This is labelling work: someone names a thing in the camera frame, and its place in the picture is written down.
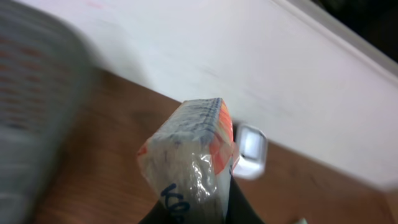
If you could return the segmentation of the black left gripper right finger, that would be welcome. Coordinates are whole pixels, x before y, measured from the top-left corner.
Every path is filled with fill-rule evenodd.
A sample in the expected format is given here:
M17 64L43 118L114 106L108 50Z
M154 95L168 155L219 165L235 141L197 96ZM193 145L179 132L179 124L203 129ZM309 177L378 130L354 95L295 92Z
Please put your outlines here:
M264 224L264 221L256 214L233 177L230 181L228 212L225 223Z

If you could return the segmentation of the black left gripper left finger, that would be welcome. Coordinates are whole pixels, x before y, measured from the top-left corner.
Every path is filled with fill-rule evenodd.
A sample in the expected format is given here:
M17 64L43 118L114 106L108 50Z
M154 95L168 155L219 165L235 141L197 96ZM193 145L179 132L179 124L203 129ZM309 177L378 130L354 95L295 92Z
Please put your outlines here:
M138 222L138 224L169 224L170 215L160 201L158 201L150 212Z

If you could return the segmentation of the orange Kleenex tissue pack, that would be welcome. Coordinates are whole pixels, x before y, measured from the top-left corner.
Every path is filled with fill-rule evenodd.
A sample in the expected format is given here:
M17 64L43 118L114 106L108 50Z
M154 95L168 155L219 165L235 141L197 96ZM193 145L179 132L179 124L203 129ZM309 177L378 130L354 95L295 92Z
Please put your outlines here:
M222 98L184 101L137 153L141 173L177 223L224 223L236 163Z

